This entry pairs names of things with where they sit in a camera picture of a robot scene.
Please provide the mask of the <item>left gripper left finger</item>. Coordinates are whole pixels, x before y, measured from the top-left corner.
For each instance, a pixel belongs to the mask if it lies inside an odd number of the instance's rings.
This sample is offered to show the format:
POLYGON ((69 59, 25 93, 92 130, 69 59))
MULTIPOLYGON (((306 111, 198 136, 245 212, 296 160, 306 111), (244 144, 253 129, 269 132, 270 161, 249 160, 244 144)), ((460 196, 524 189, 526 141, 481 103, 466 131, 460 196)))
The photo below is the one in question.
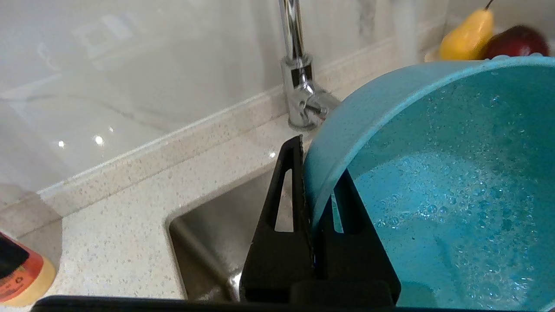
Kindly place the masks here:
POLYGON ((244 302, 289 302, 293 285, 314 276, 310 212, 303 182, 303 137, 283 143, 240 279, 244 302), (285 175, 292 172, 293 231, 275 230, 285 175))

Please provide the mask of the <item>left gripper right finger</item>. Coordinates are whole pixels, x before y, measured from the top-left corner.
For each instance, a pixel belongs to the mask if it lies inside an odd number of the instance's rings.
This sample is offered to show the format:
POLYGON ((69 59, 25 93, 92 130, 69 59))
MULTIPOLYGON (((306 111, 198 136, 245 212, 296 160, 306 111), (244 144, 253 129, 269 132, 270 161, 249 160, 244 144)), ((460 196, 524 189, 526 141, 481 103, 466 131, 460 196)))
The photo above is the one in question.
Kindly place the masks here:
POLYGON ((352 176, 343 172, 318 225, 318 275, 350 306, 395 306, 401 283, 352 176))

